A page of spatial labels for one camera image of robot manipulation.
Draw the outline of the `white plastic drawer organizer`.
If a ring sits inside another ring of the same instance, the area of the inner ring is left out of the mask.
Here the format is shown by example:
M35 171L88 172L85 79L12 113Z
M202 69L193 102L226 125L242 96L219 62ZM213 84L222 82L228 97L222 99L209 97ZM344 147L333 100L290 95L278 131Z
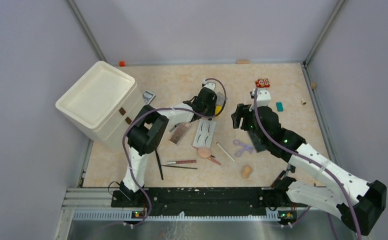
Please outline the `white plastic drawer organizer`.
M135 79L104 62L96 62L55 107L94 142L123 151L122 139L145 105Z

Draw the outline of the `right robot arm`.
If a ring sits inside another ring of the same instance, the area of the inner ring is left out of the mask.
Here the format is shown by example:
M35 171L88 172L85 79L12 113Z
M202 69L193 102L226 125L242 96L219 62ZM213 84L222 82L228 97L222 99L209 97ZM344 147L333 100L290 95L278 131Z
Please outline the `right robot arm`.
M368 236L387 205L387 186L369 182L336 165L315 150L303 137L281 126L268 106L254 109L238 104L231 114L233 128L252 133L267 151L302 169L324 187L311 186L292 177L277 183L275 200L281 206L291 202L319 208L337 218L350 230Z

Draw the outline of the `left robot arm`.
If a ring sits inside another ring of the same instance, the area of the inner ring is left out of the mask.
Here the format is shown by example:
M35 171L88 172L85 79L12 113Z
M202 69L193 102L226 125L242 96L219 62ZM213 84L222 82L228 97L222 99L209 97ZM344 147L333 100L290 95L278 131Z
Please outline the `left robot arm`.
M131 207L142 201L139 191L144 186L146 165L151 153L157 150L166 129L191 123L201 117L215 115L216 85L206 83L197 96L173 107L153 108L146 104L137 114L131 130L127 131L128 167L120 183L123 200Z

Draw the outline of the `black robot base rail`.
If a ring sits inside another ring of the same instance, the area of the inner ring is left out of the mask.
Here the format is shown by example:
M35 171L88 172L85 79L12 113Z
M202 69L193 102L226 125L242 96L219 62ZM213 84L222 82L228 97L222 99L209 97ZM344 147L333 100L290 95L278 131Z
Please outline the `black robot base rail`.
M188 217L263 216L270 210L297 207L280 190L268 187L151 187L124 195L115 190L113 208L140 208L150 216Z

